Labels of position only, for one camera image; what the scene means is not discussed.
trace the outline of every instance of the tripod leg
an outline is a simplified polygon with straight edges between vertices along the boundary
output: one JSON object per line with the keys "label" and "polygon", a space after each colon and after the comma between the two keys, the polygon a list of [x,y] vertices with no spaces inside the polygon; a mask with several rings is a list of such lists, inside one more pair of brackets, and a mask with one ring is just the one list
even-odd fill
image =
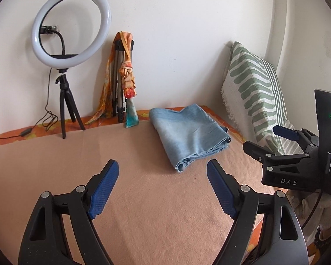
{"label": "tripod leg", "polygon": [[61,122],[61,132],[62,138],[66,138],[66,130],[65,130],[65,112],[64,112],[64,91],[60,91],[60,122]]}
{"label": "tripod leg", "polygon": [[69,99],[67,98],[66,93],[65,93],[65,102],[66,102],[67,109],[69,110],[71,120],[74,123],[76,121],[76,118],[75,118],[75,115],[74,115],[74,111],[71,107],[71,103],[70,103]]}
{"label": "tripod leg", "polygon": [[75,101],[74,101],[74,97],[72,96],[71,90],[70,89],[67,89],[65,94],[66,94],[67,98],[70,101],[71,108],[72,108],[73,112],[76,115],[76,119],[77,119],[77,121],[78,121],[78,123],[80,125],[80,128],[82,130],[85,130],[85,126],[83,125],[83,122],[81,120],[80,114],[78,113],[78,110],[77,110],[77,107],[76,107],[76,104],[75,104]]}

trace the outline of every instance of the beige fabric surface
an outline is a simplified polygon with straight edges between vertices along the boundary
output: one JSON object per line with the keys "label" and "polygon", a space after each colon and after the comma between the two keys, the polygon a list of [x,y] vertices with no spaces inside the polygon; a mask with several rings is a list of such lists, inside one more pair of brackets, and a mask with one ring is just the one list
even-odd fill
{"label": "beige fabric surface", "polygon": [[[261,184],[261,164],[244,154],[235,137],[212,158],[239,184],[275,191]],[[129,129],[117,124],[68,132],[66,140],[57,134],[0,146],[0,248],[9,260],[17,264],[40,194],[67,193],[86,184],[109,159],[119,163],[120,174],[93,223],[114,264],[212,264],[232,219],[207,179],[211,158],[177,173],[149,121]],[[83,264],[71,224],[66,227],[74,260]]]}

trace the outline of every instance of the pillow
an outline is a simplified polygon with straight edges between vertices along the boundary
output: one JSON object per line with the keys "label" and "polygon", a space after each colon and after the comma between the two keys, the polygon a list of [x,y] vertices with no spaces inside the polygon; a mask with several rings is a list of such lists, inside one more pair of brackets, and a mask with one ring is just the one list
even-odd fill
{"label": "pillow", "polygon": [[252,54],[239,42],[235,42],[230,51],[222,98],[230,119],[246,140],[279,155],[302,152],[296,142],[273,133],[275,125],[294,127],[287,119],[272,64]]}

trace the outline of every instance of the power cord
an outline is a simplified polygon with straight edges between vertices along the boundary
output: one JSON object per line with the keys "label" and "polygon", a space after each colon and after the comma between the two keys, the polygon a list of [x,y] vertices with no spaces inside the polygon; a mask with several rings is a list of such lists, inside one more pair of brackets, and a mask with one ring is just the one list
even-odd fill
{"label": "power cord", "polygon": [[[45,27],[42,31],[43,34],[56,34],[59,36],[60,40],[61,40],[61,47],[62,47],[62,55],[65,55],[65,43],[64,43],[64,38],[62,37],[62,34],[60,34],[58,31],[53,30],[53,28],[51,26]],[[0,140],[6,140],[8,138],[14,138],[14,137],[24,137],[26,135],[28,135],[29,133],[32,132],[32,130],[36,127],[36,125],[44,118],[43,122],[42,122],[42,126],[45,127],[45,131],[48,131],[54,124],[56,124],[59,121],[59,118],[57,117],[57,115],[53,114],[51,112],[51,110],[47,110],[47,106],[49,103],[49,88],[50,88],[50,75],[51,75],[51,70],[52,68],[50,68],[49,71],[49,80],[48,80],[48,97],[47,97],[47,104],[45,105],[44,109],[46,111],[45,115],[36,122],[36,124],[33,127],[29,127],[27,129],[25,129],[24,131],[22,131],[20,133],[20,135],[16,135],[16,136],[9,136],[9,137],[0,137]]]}
{"label": "power cord", "polygon": [[312,211],[310,212],[308,218],[306,219],[306,221],[304,222],[304,224],[303,224],[302,227],[301,227],[302,230],[304,229],[304,227],[306,226],[306,224],[309,222],[309,220],[310,220],[311,217],[313,216],[313,214],[314,214],[314,212],[315,212],[315,210],[316,210],[316,207],[318,206],[318,204],[319,204],[319,202],[320,202],[320,199],[321,199],[322,193],[323,193],[323,191],[322,191],[322,189],[321,189],[321,190],[320,190],[320,194],[319,194],[319,196],[318,196],[318,199],[316,200],[316,203],[315,203],[315,205],[314,205]]}

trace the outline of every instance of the blue gripper pad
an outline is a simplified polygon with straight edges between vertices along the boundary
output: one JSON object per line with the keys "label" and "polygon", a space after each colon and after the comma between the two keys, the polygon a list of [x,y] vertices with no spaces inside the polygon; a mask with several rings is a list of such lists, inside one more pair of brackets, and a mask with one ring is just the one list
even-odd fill
{"label": "blue gripper pad", "polygon": [[207,164],[207,177],[224,213],[232,219],[236,218],[238,212],[234,207],[234,196],[211,161]]}
{"label": "blue gripper pad", "polygon": [[91,197],[91,207],[88,210],[88,215],[93,220],[98,214],[103,212],[104,206],[110,196],[111,191],[119,176],[119,165],[115,161],[110,166],[108,172],[105,174],[99,183],[96,191]]}
{"label": "blue gripper pad", "polygon": [[274,126],[274,134],[292,141],[297,141],[299,139],[299,134],[295,130],[280,125]]}

